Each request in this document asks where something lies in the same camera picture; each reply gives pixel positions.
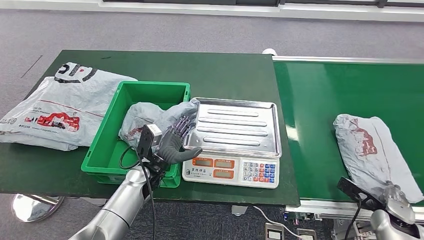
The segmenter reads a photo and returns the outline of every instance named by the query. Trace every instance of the robot wrist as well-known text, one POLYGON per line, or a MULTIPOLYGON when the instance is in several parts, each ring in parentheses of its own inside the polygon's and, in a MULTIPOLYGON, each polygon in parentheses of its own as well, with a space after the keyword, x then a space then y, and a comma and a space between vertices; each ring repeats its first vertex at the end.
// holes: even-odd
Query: robot wrist
POLYGON ((152 190, 157 189, 170 164, 156 154, 153 154, 153 158, 150 162, 144 162, 143 164, 150 170, 150 185, 152 190))

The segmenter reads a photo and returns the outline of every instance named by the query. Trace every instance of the green plastic crate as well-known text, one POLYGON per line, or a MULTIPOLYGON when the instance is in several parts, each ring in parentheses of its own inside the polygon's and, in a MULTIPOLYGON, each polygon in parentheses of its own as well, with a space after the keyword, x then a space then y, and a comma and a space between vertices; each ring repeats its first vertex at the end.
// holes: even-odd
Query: green plastic crate
MULTIPOLYGON (((129 170, 119 167, 119 159, 128 145, 118 132, 131 105, 149 102, 163 110, 190 99, 190 84, 183 82, 123 81, 116 89, 106 115, 81 165, 81 170, 94 176, 101 184, 121 184, 129 170)), ((130 166, 137 160, 136 152, 128 151, 123 160, 130 166)), ((181 182, 181 163, 173 164, 160 183, 163 188, 176 188, 181 182)))

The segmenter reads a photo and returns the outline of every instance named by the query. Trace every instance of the stainless steel tray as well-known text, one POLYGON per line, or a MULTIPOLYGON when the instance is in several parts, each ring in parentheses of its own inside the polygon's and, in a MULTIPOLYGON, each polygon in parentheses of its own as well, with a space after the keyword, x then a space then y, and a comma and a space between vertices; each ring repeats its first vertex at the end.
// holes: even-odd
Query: stainless steel tray
POLYGON ((196 97, 200 104, 196 127, 183 147, 205 153, 279 158, 281 152, 277 106, 272 102, 196 97))

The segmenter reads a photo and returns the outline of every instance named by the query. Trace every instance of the keypad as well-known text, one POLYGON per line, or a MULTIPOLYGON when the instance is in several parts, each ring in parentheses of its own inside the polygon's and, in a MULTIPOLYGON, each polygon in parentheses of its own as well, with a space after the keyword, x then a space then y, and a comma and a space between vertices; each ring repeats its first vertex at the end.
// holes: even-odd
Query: keypad
POLYGON ((276 165, 256 162, 243 163, 243 180, 260 183, 275 183, 276 165))

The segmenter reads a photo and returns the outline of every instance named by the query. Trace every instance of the digital scale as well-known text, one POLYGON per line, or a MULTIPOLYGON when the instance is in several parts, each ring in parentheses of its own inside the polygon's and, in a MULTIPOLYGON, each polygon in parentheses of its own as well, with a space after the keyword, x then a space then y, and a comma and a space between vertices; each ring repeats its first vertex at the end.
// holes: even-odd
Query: digital scale
POLYGON ((274 189, 282 155, 277 106, 272 102, 195 98, 196 127, 183 147, 202 154, 182 164, 189 182, 274 189))

